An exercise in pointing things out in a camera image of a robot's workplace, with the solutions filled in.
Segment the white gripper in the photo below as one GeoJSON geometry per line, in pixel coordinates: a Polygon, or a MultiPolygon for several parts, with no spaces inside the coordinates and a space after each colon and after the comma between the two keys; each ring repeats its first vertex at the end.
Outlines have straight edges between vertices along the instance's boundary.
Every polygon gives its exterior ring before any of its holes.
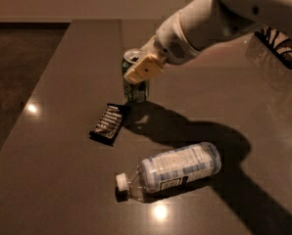
{"type": "Polygon", "coordinates": [[[138,84],[161,74],[164,65],[160,60],[172,65],[182,65],[200,54],[185,36],[180,13],[165,20],[141,49],[151,54],[142,56],[123,75],[130,84],[138,84]]]}

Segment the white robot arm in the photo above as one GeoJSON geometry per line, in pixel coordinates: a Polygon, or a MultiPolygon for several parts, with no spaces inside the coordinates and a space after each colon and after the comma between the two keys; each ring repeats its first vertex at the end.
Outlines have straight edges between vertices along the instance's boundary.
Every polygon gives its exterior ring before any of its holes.
{"type": "Polygon", "coordinates": [[[148,80],[162,73],[164,64],[185,64],[264,25],[292,39],[292,0],[193,0],[160,25],[123,78],[131,84],[148,80]]]}

